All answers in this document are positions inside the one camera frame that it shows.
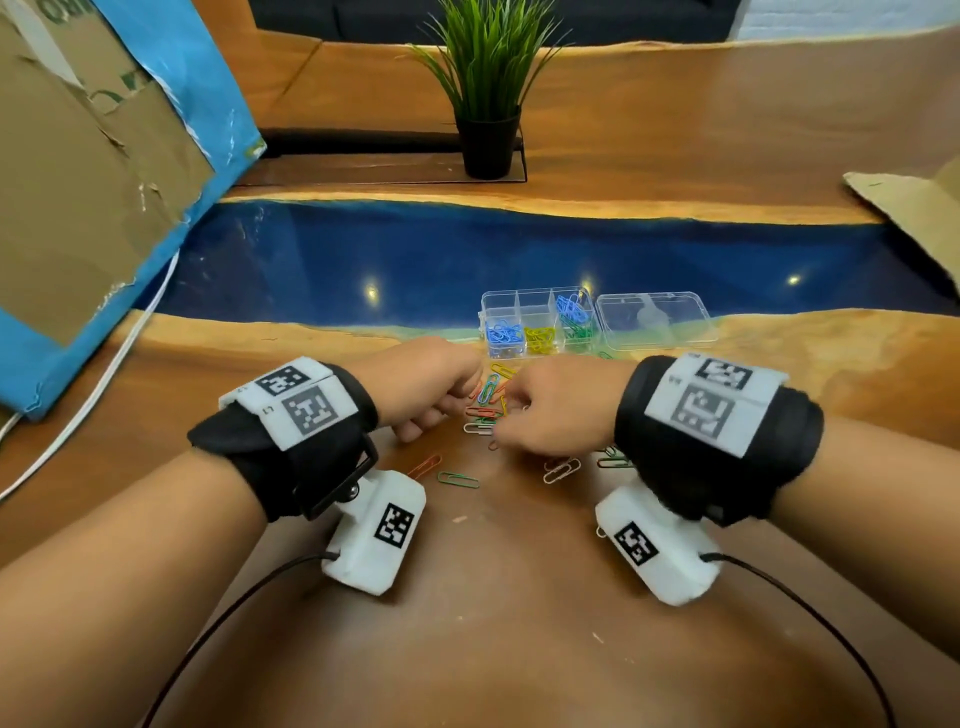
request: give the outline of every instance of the left hand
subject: left hand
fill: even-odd
[[[483,376],[474,347],[422,336],[344,365],[367,390],[380,426],[400,442],[416,440],[446,415],[460,414]]]

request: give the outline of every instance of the right hand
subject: right hand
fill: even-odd
[[[582,455],[613,444],[616,410],[637,362],[595,356],[537,359],[507,382],[516,409],[493,428],[501,447],[539,455]]]

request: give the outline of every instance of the black plant pot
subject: black plant pot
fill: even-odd
[[[503,121],[467,121],[457,119],[464,167],[475,180],[499,180],[510,172],[514,160],[516,130],[520,126],[519,110]]]

